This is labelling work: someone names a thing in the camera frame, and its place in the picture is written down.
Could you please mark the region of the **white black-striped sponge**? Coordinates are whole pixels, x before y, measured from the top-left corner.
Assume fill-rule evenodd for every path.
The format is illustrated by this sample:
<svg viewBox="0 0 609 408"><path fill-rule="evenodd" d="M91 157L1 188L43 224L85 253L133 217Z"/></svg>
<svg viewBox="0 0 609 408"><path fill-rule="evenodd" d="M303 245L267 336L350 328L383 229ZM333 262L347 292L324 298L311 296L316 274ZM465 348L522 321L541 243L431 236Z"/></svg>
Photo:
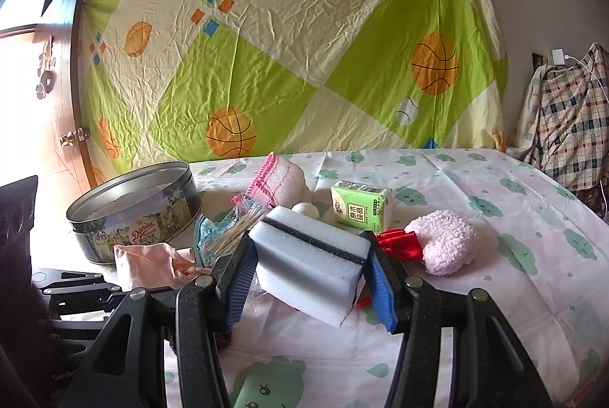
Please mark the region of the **white black-striped sponge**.
<svg viewBox="0 0 609 408"><path fill-rule="evenodd" d="M339 328L351 312L371 242L284 207L249 230L261 288Z"/></svg>

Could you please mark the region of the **plaid storage bag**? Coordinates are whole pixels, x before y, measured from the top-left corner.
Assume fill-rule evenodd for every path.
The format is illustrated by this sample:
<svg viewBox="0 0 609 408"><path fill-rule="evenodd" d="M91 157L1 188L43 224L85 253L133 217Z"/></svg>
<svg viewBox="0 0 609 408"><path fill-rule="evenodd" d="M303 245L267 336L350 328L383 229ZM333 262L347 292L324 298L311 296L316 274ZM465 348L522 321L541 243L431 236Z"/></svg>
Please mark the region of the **plaid storage bag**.
<svg viewBox="0 0 609 408"><path fill-rule="evenodd" d="M608 218L607 49L595 42L570 66L535 70L508 153Z"/></svg>

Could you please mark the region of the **cotton swab packet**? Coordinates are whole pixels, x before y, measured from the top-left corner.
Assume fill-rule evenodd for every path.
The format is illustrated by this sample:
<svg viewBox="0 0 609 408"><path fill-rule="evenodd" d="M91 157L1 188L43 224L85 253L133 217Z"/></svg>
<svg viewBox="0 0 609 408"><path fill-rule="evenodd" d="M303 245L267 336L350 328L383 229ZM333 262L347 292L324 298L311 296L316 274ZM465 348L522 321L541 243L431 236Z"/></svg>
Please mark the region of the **cotton swab packet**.
<svg viewBox="0 0 609 408"><path fill-rule="evenodd" d="M232 203L215 222L203 215L196 220L192 250L198 267L213 268L219 258L233 254L242 235L268 212L244 194L234 197Z"/></svg>

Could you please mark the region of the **green tissue pack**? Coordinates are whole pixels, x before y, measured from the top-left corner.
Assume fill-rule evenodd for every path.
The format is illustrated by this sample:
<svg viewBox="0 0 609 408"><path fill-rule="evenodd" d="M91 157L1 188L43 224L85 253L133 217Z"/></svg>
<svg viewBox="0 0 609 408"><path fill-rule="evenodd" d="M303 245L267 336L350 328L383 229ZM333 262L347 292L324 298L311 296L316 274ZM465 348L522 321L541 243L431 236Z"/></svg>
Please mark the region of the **green tissue pack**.
<svg viewBox="0 0 609 408"><path fill-rule="evenodd" d="M382 233L389 228L393 191L377 185L340 180L330 188L337 222Z"/></svg>

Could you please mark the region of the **peach pink fabric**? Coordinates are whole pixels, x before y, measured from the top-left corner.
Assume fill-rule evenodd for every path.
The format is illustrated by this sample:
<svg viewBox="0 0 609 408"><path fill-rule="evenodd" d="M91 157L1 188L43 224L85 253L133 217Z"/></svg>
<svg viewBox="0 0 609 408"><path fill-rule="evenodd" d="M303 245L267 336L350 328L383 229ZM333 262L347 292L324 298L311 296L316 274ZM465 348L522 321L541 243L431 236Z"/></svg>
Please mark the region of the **peach pink fabric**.
<svg viewBox="0 0 609 408"><path fill-rule="evenodd" d="M212 274L211 269L196 264L190 249L178 250L167 243L116 245L113 256L116 279L123 290L137 287L179 290L201 275Z"/></svg>

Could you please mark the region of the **round cookie tin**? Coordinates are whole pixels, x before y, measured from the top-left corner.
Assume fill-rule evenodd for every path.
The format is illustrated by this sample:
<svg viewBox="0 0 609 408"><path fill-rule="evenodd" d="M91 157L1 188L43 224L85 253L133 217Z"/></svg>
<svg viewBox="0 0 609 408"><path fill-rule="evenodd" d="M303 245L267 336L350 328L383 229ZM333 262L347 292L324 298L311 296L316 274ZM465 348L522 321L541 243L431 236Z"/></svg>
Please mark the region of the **round cookie tin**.
<svg viewBox="0 0 609 408"><path fill-rule="evenodd" d="M183 161L140 168L76 199L66 217L89 261L111 264L117 245L167 243L200 210L191 168Z"/></svg>

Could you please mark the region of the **brown balcony door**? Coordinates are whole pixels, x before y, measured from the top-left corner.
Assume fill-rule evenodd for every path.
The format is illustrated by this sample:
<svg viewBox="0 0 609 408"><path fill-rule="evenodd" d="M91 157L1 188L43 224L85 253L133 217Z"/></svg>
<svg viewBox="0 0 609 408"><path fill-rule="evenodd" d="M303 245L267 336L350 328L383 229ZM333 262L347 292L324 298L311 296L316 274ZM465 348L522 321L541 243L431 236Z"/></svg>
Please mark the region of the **brown balcony door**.
<svg viewBox="0 0 609 408"><path fill-rule="evenodd" d="M54 150L82 193L96 185L88 149L90 138L74 147L62 147L59 138L68 131L87 127L81 115L78 76L83 5L84 0L52 0L34 33L34 41L43 45L40 86L52 104Z"/></svg>

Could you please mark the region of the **green cream sports bedsheet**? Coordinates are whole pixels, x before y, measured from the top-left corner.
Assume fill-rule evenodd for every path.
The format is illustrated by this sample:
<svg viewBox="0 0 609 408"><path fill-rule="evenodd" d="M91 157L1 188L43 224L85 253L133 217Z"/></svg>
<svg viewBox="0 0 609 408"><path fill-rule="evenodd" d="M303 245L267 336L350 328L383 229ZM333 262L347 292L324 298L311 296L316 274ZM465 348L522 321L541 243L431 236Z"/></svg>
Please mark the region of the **green cream sports bedsheet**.
<svg viewBox="0 0 609 408"><path fill-rule="evenodd" d="M170 159L504 145L491 0L90 0L81 42L99 182Z"/></svg>

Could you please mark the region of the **fluffy pink plush pouch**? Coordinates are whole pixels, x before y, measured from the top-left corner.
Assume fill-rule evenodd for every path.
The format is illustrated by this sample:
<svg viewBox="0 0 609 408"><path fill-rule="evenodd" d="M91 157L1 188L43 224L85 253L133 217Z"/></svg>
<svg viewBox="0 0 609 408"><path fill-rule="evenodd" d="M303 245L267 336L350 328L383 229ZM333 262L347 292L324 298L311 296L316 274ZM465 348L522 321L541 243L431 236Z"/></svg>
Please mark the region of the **fluffy pink plush pouch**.
<svg viewBox="0 0 609 408"><path fill-rule="evenodd" d="M409 222L422 248L422 263L427 274L447 276L470 265L478 255L479 238L475 228L451 210L435 210Z"/></svg>

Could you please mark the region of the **white rolled cloth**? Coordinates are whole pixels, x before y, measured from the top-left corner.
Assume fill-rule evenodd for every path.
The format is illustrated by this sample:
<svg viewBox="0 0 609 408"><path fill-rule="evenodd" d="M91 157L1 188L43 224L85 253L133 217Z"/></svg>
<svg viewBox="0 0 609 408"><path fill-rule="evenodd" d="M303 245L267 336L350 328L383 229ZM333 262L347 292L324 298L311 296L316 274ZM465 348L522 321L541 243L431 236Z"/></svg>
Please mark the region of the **white rolled cloth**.
<svg viewBox="0 0 609 408"><path fill-rule="evenodd" d="M295 204L291 210L312 219L318 219L320 217L318 208L312 203L300 202Z"/></svg>

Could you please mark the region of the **pink crochet-edged cloth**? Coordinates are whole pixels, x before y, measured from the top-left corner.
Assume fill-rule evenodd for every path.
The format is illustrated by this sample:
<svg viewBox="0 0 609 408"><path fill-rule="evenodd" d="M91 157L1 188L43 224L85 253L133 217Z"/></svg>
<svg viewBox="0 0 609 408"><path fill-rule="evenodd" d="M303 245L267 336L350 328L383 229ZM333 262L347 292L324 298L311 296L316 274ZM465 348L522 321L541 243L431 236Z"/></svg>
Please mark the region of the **pink crochet-edged cloth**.
<svg viewBox="0 0 609 408"><path fill-rule="evenodd" d="M298 203L312 202L303 169L275 152L267 155L245 195L267 208L291 209Z"/></svg>

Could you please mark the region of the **white wall charger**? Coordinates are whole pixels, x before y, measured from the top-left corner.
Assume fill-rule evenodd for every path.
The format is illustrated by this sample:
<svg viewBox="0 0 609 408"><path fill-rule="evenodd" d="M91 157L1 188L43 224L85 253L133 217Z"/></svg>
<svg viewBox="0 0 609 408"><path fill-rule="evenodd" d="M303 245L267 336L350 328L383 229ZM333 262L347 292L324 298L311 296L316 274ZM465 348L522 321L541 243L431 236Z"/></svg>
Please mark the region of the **white wall charger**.
<svg viewBox="0 0 609 408"><path fill-rule="evenodd" d="M551 60L554 66L564 66L566 64L566 56L564 49L556 48L551 50Z"/></svg>

